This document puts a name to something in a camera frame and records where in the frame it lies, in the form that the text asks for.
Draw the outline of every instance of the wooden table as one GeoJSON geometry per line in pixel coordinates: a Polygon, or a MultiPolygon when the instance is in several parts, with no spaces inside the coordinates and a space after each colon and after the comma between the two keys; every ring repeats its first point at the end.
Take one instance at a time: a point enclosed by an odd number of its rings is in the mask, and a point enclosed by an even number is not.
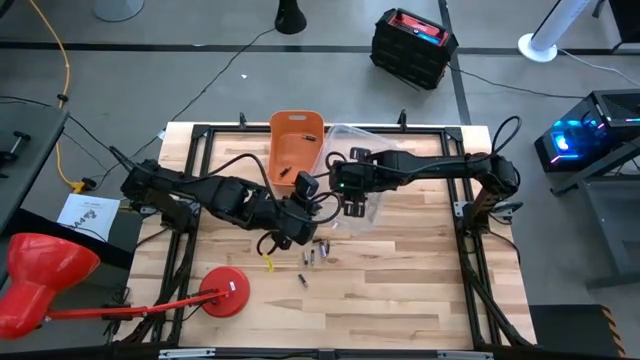
{"type": "MultiPolygon", "coordinates": [[[[192,126],[168,125],[159,156],[162,166],[184,169],[192,126]]],[[[486,127],[464,126],[462,131],[467,152],[489,150],[486,127]]],[[[416,155],[441,154],[435,136],[385,137],[416,155]]],[[[217,133],[210,169],[244,152],[256,154],[266,164],[269,134],[217,133]]],[[[238,162],[222,174],[262,182],[250,160],[238,162]]],[[[479,184],[473,187],[477,194],[479,184]]],[[[351,234],[321,227],[317,235],[331,239],[328,259],[318,258],[315,267],[304,268],[302,249],[294,244],[290,251],[277,251],[272,256],[274,273],[266,271],[264,259],[255,251],[264,231],[245,231],[203,213],[189,293],[198,291],[201,279],[211,269],[233,265],[249,277],[251,297],[245,309],[232,318],[216,319],[198,311],[184,322],[180,345],[471,349],[446,181],[417,181],[385,193],[384,201],[373,231],[351,234]],[[308,289],[301,285],[298,273],[306,277],[308,289]]],[[[496,223],[491,227],[511,238],[508,227],[496,223]]],[[[159,219],[150,218],[140,238],[159,229],[159,219]]],[[[128,282],[133,305],[156,300],[169,237],[167,233],[138,249],[128,282]]],[[[516,253],[491,235],[483,239],[496,302],[520,333],[535,342],[516,253]]],[[[484,307],[478,306],[478,311],[483,335],[489,339],[484,307]]],[[[123,323],[116,338],[129,334],[136,324],[123,323]]]]}

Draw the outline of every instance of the red lamp base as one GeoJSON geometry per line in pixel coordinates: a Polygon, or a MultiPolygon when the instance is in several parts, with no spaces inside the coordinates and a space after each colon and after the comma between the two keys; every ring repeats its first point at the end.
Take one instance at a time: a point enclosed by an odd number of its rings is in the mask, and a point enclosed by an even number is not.
{"type": "Polygon", "coordinates": [[[206,303],[202,309],[213,317],[231,317],[236,315],[249,302],[249,279],[231,266],[221,266],[211,270],[200,283],[200,292],[210,289],[229,291],[228,297],[218,298],[215,303],[206,303]]]}

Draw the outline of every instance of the orange bin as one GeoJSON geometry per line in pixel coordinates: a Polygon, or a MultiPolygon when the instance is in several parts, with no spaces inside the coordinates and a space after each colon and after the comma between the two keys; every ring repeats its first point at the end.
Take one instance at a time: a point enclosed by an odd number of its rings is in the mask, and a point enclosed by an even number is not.
{"type": "Polygon", "coordinates": [[[271,151],[267,175],[273,185],[291,190],[298,172],[311,172],[313,168],[324,142],[324,120],[317,112],[287,110],[273,114],[269,125],[271,151]]]}

